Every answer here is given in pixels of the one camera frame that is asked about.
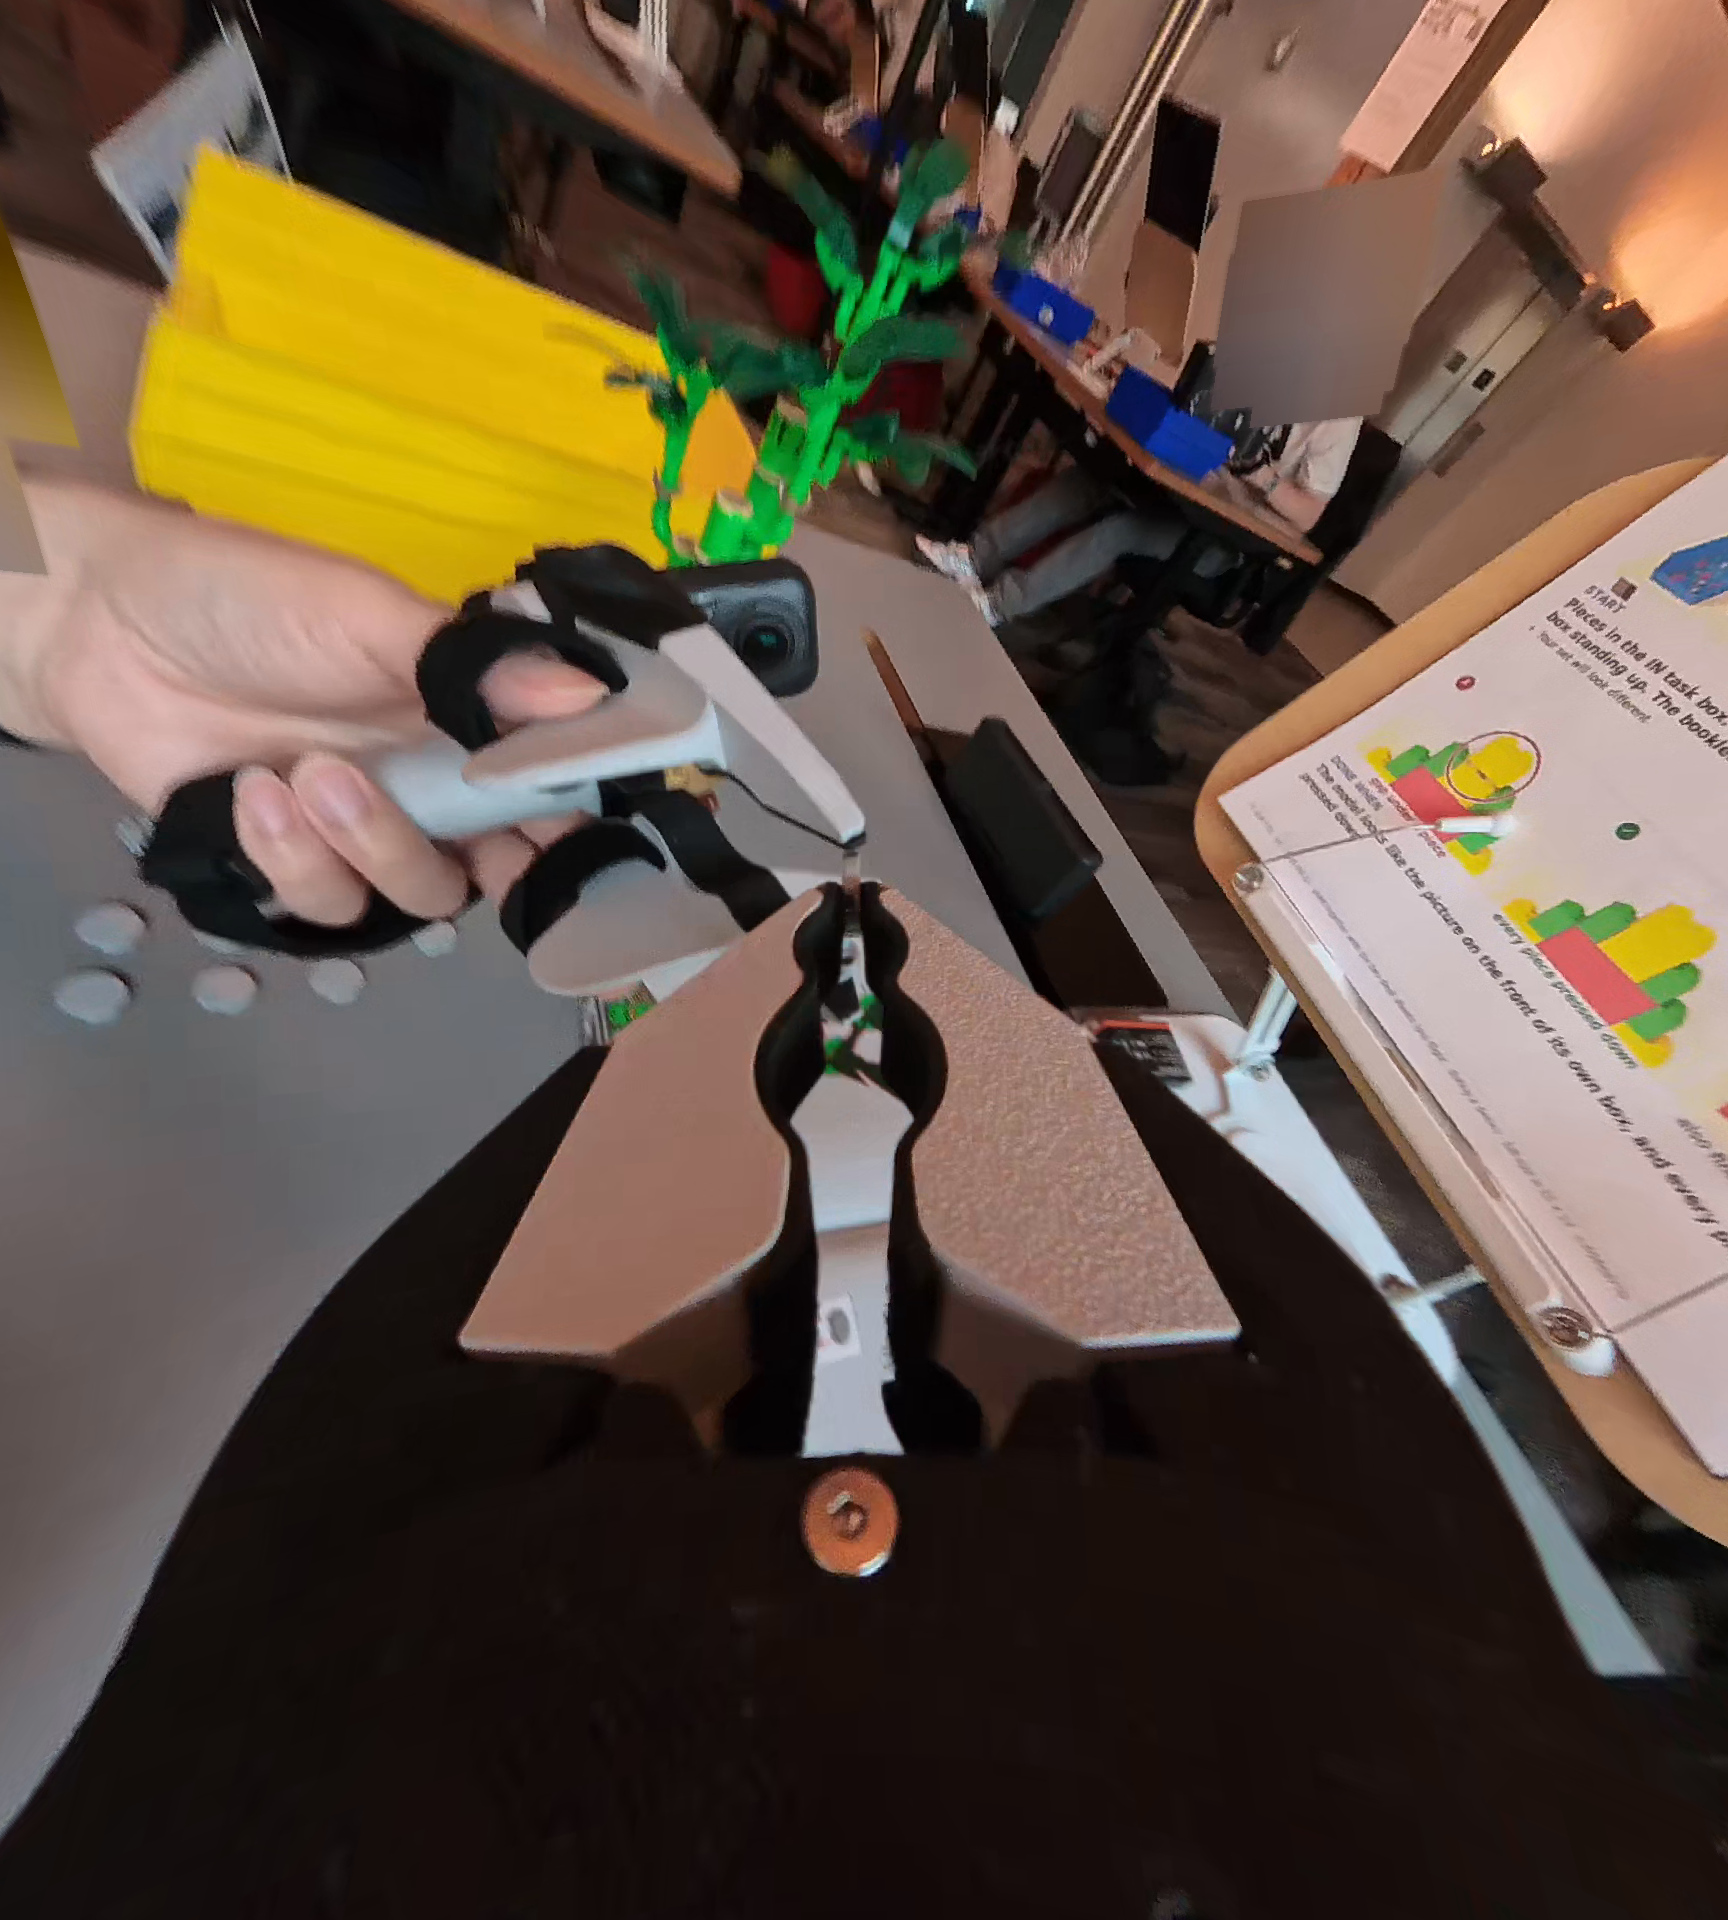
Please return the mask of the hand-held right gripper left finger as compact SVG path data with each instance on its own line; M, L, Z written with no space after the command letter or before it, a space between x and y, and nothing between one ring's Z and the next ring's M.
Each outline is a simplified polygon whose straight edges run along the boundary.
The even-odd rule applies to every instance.
M652 1387L734 1455L863 1432L865 1085L825 1012L861 1004L813 882L607 1044L457 1348Z

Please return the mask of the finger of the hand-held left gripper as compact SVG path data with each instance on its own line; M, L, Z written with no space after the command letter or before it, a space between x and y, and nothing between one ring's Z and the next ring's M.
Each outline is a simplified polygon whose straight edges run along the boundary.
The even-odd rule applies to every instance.
M740 853L714 804L636 797L570 829L523 874L523 964L555 997L683 984L785 909L779 874Z
M658 653L701 689L727 779L774 816L832 847L863 847L865 816L835 767L715 628L683 627L661 636Z

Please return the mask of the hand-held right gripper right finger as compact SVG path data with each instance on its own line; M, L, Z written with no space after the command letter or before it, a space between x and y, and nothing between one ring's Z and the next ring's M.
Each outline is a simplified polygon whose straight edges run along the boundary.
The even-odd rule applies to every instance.
M1090 1035L891 889L857 940L906 1113L880 1397L906 1455L971 1455L1101 1366L1223 1350L1240 1320Z

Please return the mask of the green lego bamboo plant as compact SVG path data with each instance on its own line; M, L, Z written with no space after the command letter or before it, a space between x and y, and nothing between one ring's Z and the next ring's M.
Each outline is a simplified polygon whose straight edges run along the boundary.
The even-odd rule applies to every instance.
M820 344L699 318L668 273L630 269L659 367L615 367L606 384L638 391L661 436L650 528L664 565L688 571L776 558L811 498L849 469L888 469L913 486L935 470L976 476L965 445L907 427L895 410L863 409L888 373L938 368L963 350L951 322L916 310L913 301L961 271L969 231L940 211L969 172L969 156L947 137L913 146L898 168L882 239L868 253L837 199L797 163L782 163L779 183L810 221L813 265L833 301ZM699 528L683 534L673 514L688 456L717 398L768 403L769 412L746 480L714 492Z

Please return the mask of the lego instruction booklet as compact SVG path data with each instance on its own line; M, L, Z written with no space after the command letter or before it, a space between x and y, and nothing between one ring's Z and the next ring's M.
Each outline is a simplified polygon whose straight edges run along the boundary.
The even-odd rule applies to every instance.
M789 1147L761 1110L758 1044L785 1000L804 913L761 927L659 993L606 1002L620 1023L606 1062L526 1217L531 1283L526 1332L497 1309L502 1342L610 1366L620 1379L717 1385L729 1368L729 1311L755 1264L782 1250ZM871 995L859 940L825 1008ZM804 1459L895 1457L882 1405L889 1379L888 1242L894 1161L909 1115L894 1093L820 1072L787 1115L802 1147L817 1248L816 1346L796 1450Z

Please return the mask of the person's left hand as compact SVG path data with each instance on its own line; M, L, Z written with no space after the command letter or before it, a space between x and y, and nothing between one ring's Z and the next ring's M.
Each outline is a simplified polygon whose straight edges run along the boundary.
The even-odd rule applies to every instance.
M575 830L433 842L370 779L424 732L415 669L446 605L164 500L46 476L24 497L43 571L0 573L0 730L85 759L145 813L232 774L278 913L341 928L388 900L449 921Z

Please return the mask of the black battery orange label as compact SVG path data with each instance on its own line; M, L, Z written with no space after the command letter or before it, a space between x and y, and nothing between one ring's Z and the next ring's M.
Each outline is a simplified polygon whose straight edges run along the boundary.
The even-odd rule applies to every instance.
M1187 1052L1171 1020L1106 1014L1085 1027L1098 1050L1112 1050L1164 1087L1183 1088L1190 1085Z

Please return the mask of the long wooden desk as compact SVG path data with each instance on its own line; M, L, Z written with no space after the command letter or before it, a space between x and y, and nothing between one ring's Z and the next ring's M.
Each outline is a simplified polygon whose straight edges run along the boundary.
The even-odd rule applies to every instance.
M996 294L986 263L961 266L960 279L1002 340L996 373L1005 376L1012 398L1000 415L998 441L1019 442L1039 423L1071 463L1139 508L1207 522L1218 540L1244 555L1277 556L1290 568L1321 567L1321 553L1282 516L1190 480L1130 439L1071 368L1067 353Z

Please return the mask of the blue plastic bin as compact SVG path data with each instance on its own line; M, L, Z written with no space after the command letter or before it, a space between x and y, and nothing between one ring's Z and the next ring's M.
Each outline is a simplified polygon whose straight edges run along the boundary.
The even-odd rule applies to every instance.
M1094 307L1038 273L1000 258L989 277L989 290L1012 318L1060 349L1073 349L1092 335Z
M1177 406L1167 384L1131 367L1115 375L1106 421L1159 469L1190 483L1223 470L1235 450L1231 436Z

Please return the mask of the yellow plastic box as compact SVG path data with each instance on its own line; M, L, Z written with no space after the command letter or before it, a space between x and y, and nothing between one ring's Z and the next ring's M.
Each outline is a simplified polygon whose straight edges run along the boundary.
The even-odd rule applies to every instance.
M202 148L129 415L137 486L456 605L539 547L652 565L656 340Z

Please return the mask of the cluster of grey round dots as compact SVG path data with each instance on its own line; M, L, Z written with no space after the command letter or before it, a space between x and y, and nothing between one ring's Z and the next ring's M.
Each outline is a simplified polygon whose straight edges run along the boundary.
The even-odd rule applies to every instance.
M482 900L469 886L456 913L414 916L370 886L364 913L345 924L292 915L241 848L229 783L211 788L200 781L155 819L119 816L112 837L133 890L96 897L79 911L72 937L88 958L49 990L59 1018L85 1028L109 1028L132 1012L136 964L164 923L179 924L206 956L186 982L189 1002L206 1017L239 1018L259 1008L279 971L299 979L308 1002L348 1012L370 995L382 958L456 950L464 915Z

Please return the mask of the printed task instruction sheet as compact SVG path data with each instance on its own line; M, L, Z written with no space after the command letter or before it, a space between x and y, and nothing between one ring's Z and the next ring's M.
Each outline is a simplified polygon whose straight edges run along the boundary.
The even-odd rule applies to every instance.
M1728 1478L1728 454L1216 807L1547 1350Z

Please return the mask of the black office chair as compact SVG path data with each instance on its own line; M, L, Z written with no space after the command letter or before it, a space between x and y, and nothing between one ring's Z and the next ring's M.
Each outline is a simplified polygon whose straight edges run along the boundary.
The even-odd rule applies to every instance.
M1303 537L1316 563L1300 563L1280 548L1238 547L1229 534L1193 534L1181 555L1164 565L1171 589L1147 628L1164 631L1171 613L1233 634L1253 656L1269 654L1285 636L1316 589L1372 526L1380 498L1399 463L1399 447L1380 427L1358 423L1356 445L1338 490Z

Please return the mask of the printed paper sheet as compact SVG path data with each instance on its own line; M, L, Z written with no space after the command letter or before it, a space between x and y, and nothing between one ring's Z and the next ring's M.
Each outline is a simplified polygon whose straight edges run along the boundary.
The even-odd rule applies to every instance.
M229 21L92 153L89 167L161 281L177 266L196 163L217 153L292 181L275 117L243 27Z

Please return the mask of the white wall notice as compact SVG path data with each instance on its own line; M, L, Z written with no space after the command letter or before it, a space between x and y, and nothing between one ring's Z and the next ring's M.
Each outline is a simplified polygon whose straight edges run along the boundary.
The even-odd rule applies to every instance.
M1425 3L1340 138L1331 184L1419 174L1507 60L1507 3Z

